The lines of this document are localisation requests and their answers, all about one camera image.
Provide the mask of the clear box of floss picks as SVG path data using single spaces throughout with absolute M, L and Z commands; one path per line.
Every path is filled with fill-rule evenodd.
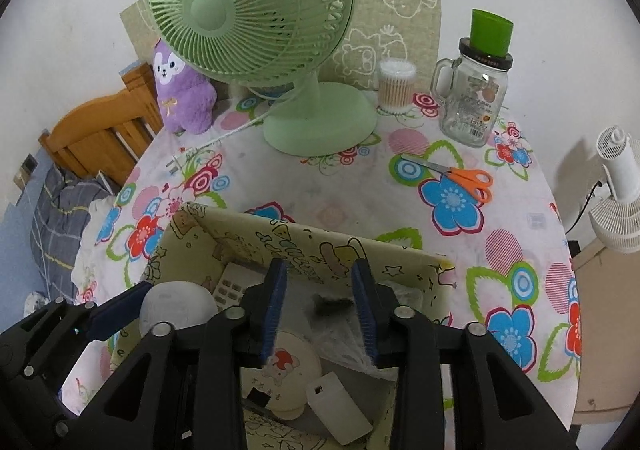
M 311 311 L 314 295 L 349 298 L 354 306 L 348 312 L 336 317 L 317 319 Z M 280 326 L 285 331 L 304 337 L 321 359 L 367 374 L 371 378 L 389 382 L 397 381 L 398 371 L 395 368 L 380 370 L 373 365 L 371 358 L 367 355 L 352 297 L 320 291 L 318 287 L 295 282 L 294 287 L 285 293 Z

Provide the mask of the white standing fan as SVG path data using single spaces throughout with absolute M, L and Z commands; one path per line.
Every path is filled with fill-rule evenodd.
M 590 210 L 591 226 L 605 247 L 638 253 L 639 140 L 615 125 L 600 132 L 596 147 L 610 195 Z

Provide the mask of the purple plush toy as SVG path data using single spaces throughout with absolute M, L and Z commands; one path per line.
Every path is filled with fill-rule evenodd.
M 212 127 L 217 92 L 207 77 L 163 40 L 154 46 L 152 69 L 158 110 L 169 132 L 201 135 Z

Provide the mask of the floral tablecloth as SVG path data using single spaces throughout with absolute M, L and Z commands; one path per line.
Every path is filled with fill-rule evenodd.
M 215 143 L 160 133 L 110 204 L 92 207 L 72 272 L 77 303 L 104 303 L 142 281 L 151 237 L 190 203 L 291 219 L 308 228 L 376 240 L 402 229 L 421 251 L 445 258 L 450 324 L 483 324 L 563 423 L 572 419 L 580 373 L 580 306 L 570 251 L 549 185 L 522 127 L 501 114 L 484 147 L 445 138 L 425 94 L 409 113 L 381 114 L 359 144 L 294 157 L 268 147 L 257 117 L 267 103 L 224 106 Z M 404 161 L 487 171 L 481 204 L 436 171 Z

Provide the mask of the green plastic cup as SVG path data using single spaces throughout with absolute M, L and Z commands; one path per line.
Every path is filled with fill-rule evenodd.
M 509 52 L 514 24 L 497 14 L 472 11 L 470 46 L 476 51 L 505 58 Z

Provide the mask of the green desk fan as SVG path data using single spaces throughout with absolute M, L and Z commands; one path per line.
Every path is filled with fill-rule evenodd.
M 345 38 L 355 0 L 144 0 L 172 52 L 201 74 L 247 89 L 292 89 L 260 115 L 274 149 L 330 155 L 359 144 L 378 116 L 367 97 L 319 68 Z

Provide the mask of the plaid blue bedding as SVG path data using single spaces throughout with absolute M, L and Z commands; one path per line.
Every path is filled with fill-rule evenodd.
M 57 165 L 47 171 L 32 210 L 29 242 L 50 299 L 75 297 L 72 271 L 91 220 L 91 206 L 112 205 L 119 190 L 120 185 L 104 173 L 82 179 Z

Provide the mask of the orange handled scissors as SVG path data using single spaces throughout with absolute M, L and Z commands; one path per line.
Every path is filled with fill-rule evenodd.
M 460 185 L 481 204 L 489 203 L 492 199 L 490 188 L 494 184 L 494 178 L 485 170 L 448 167 L 429 162 L 413 154 L 402 154 L 401 158 L 447 177 L 450 181 Z

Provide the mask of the beige door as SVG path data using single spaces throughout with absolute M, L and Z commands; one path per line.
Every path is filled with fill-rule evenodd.
M 582 315 L 573 423 L 620 421 L 639 393 L 639 255 L 595 240 L 573 262 Z

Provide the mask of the round cartoon pocket mirror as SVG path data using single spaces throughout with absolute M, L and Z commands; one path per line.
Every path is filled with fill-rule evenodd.
M 279 331 L 264 366 L 260 370 L 242 370 L 242 396 L 276 418 L 292 421 L 304 413 L 306 386 L 321 375 L 321 362 L 314 347 L 298 334 Z

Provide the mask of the white remote control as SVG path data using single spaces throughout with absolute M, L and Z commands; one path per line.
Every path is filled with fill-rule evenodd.
M 218 311 L 239 306 L 247 288 L 262 284 L 264 274 L 236 263 L 228 263 L 214 289 Z

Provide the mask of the white oval earbuds case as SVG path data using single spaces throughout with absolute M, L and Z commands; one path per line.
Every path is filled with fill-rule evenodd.
M 218 312 L 214 297 L 205 287 L 186 281 L 158 283 L 142 300 L 139 314 L 141 336 L 165 322 L 175 329 L 207 323 Z

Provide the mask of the cartoon patterned wall board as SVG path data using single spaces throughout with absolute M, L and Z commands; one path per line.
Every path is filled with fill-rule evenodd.
M 347 34 L 319 68 L 318 77 L 373 90 L 378 85 L 378 63 L 403 58 L 416 66 L 418 87 L 426 87 L 438 49 L 441 1 L 355 0 Z M 122 22 L 134 49 L 151 61 L 154 46 L 163 39 L 144 0 L 122 12 Z

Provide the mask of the yellow cartoon storage box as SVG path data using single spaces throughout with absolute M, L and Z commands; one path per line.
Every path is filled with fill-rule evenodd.
M 295 282 L 318 287 L 320 291 L 352 297 L 350 268 L 359 258 L 367 259 L 378 282 L 391 288 L 402 306 L 422 312 L 444 324 L 452 321 L 448 293 L 440 292 L 436 280 L 454 265 L 421 251 L 418 233 L 402 229 L 376 240 L 360 239 L 344 233 L 308 228 L 291 219 L 262 217 L 190 203 L 171 219 L 163 220 L 160 231 L 151 237 L 151 257 L 140 275 L 154 285 L 172 281 L 191 282 L 213 295 L 228 263 L 236 263 L 265 273 L 273 258 L 288 265 L 288 287 Z M 360 442 L 363 449 L 386 449 L 390 443 L 396 382 L 379 380 L 320 358 L 322 375 L 334 372 L 345 384 L 358 406 L 367 411 L 372 432 Z M 245 411 L 247 444 L 282 449 L 337 449 L 332 436 L 322 436 L 321 423 L 296 430 L 294 421 L 280 420 L 270 412 Z

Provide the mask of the small white charger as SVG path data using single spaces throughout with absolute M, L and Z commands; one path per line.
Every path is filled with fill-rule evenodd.
M 373 426 L 334 372 L 306 385 L 307 404 L 341 446 L 368 436 Z

